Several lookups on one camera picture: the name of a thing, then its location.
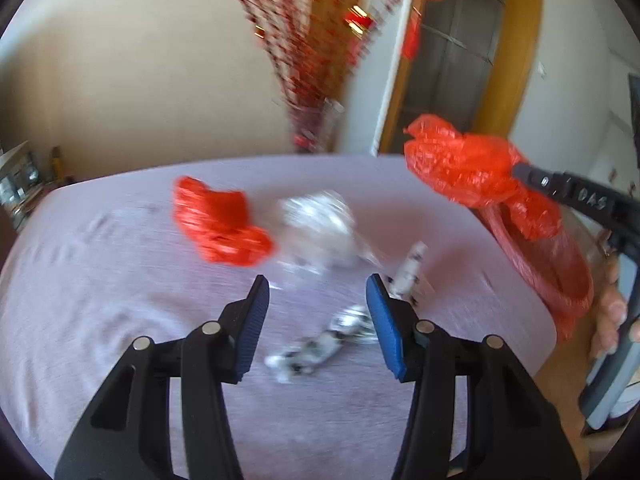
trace metal pin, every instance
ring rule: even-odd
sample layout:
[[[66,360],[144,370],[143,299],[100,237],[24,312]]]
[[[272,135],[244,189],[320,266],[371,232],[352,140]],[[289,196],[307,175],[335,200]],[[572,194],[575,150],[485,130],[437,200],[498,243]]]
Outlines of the metal pin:
[[[421,334],[430,334],[436,327],[431,321],[421,320],[415,324],[415,329]]]
[[[146,350],[147,348],[149,348],[149,345],[151,345],[151,339],[149,339],[146,336],[142,336],[142,337],[137,338],[133,342],[133,349],[134,350]]]
[[[220,332],[221,328],[222,327],[220,326],[220,323],[218,323],[217,321],[207,321],[202,326],[202,333],[204,335],[214,335]]]
[[[486,339],[486,343],[494,350],[499,350],[504,346],[504,341],[500,336],[491,335]]]

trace glass pane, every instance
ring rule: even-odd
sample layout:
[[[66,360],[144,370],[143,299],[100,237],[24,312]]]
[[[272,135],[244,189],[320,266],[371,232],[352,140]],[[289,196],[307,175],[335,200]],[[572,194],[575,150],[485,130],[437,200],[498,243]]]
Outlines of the glass pane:
[[[463,0],[456,39],[483,57],[492,58],[492,40],[502,20],[497,0]]]
[[[460,132],[467,132],[473,125],[491,65],[455,44],[447,49],[446,63],[430,111],[452,123]]]
[[[411,66],[403,107],[423,109],[429,106],[447,43],[447,40],[433,32],[421,31],[420,50]]]
[[[394,133],[394,140],[391,142],[389,149],[391,153],[404,153],[404,143],[413,139],[413,137],[404,133],[403,130],[423,113],[427,112],[408,112],[405,110],[400,112],[398,124],[396,124],[396,132]]]
[[[427,2],[424,6],[422,22],[425,25],[449,34],[456,0],[442,0],[441,2]]]

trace gray handle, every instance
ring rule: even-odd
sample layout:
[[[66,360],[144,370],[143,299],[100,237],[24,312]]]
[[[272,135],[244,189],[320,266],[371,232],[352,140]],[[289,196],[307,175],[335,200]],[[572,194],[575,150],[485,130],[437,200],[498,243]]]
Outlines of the gray handle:
[[[640,344],[632,343],[629,330],[640,317],[640,276],[638,265],[620,256],[620,293],[628,303],[626,321],[618,330],[618,350],[596,361],[587,377],[587,386],[578,403],[587,424],[598,430],[607,421],[620,395],[640,366]]]

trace blue gripper pad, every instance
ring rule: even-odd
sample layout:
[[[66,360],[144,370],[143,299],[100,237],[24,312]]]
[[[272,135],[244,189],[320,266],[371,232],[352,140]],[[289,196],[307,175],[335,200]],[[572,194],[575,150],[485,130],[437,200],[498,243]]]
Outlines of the blue gripper pad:
[[[372,274],[367,279],[366,297],[386,367],[393,372],[396,379],[402,381],[406,374],[402,336],[389,310],[393,299],[389,297],[378,274]]]
[[[269,307],[269,282],[264,276],[257,276],[249,295],[242,301],[238,322],[242,328],[236,338],[236,368],[238,378],[249,371],[254,360],[264,318]]]

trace red plastic bag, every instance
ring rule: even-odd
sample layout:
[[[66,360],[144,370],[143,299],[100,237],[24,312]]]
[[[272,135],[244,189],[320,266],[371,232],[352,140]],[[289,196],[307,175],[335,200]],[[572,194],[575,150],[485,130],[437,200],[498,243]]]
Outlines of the red plastic bag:
[[[405,132],[415,139],[404,144],[407,166],[438,193],[472,208],[504,203],[529,240],[560,230],[558,206],[511,176],[514,165],[527,160],[507,140],[460,134],[435,115],[418,117]]]
[[[249,209],[241,191],[213,191],[188,176],[174,189],[174,219],[212,263],[249,267],[273,251],[263,229],[249,224]]]
[[[591,271],[577,244],[564,228],[551,238],[527,240],[504,206],[482,208],[479,213],[516,270],[549,309],[558,341],[569,339],[576,320],[593,301]]]

